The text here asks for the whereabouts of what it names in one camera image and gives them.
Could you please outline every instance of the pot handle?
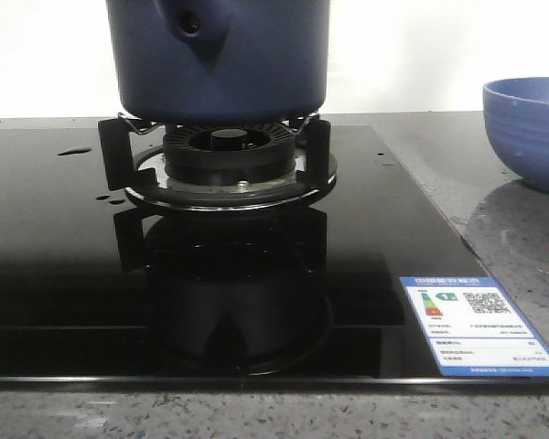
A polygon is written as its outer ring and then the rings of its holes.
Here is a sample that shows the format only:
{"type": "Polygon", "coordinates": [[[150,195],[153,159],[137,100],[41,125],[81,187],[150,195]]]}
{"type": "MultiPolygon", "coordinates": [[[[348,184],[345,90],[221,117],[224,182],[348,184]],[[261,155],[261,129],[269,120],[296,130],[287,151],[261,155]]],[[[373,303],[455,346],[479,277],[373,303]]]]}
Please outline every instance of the pot handle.
{"type": "Polygon", "coordinates": [[[230,30],[229,0],[155,0],[174,37],[190,45],[218,46],[230,30]]]}

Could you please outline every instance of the kitchen counter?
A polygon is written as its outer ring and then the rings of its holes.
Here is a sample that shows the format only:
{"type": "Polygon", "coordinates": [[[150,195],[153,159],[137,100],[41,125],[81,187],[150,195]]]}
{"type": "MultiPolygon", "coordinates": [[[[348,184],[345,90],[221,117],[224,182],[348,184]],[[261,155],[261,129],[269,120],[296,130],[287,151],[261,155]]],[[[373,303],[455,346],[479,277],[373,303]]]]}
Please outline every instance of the kitchen counter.
{"type": "MultiPolygon", "coordinates": [[[[481,113],[329,119],[374,127],[549,344],[549,196],[520,184],[491,152],[481,113]]],[[[43,119],[40,127],[95,122],[43,119]]],[[[0,129],[33,123],[2,120],[0,129]]],[[[0,391],[0,437],[537,436],[549,437],[549,395],[0,391]]]]}

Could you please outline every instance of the gas burner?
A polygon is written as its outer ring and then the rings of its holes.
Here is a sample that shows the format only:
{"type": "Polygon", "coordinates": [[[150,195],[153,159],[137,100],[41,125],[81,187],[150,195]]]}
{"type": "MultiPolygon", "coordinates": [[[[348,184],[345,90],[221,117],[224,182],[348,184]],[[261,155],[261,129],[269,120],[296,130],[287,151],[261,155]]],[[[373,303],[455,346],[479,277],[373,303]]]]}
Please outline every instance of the gas burner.
{"type": "Polygon", "coordinates": [[[233,212],[311,204],[335,186],[330,124],[318,117],[238,127],[167,125],[163,145],[132,157],[129,133],[154,126],[101,121],[108,188],[156,212],[233,212]]]}

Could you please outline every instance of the qr code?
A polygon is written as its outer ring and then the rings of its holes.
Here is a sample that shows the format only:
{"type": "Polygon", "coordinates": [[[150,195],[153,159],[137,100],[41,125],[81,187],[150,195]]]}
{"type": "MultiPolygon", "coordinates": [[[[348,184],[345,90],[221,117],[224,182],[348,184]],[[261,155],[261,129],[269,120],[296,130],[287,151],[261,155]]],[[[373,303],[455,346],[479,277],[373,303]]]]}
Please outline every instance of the qr code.
{"type": "Polygon", "coordinates": [[[476,314],[510,313],[505,301],[498,293],[464,293],[476,314]]]}

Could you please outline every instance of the white wall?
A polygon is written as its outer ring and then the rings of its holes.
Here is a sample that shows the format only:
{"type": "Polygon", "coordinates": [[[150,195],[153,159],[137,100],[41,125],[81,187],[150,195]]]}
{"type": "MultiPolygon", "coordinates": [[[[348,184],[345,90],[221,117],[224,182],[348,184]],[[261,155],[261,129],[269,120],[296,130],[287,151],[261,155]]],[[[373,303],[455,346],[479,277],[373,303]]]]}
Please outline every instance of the white wall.
{"type": "MultiPolygon", "coordinates": [[[[477,110],[481,85],[549,76],[549,0],[332,0],[322,112],[477,110]]],[[[109,115],[103,0],[0,0],[0,117],[109,115]]]]}

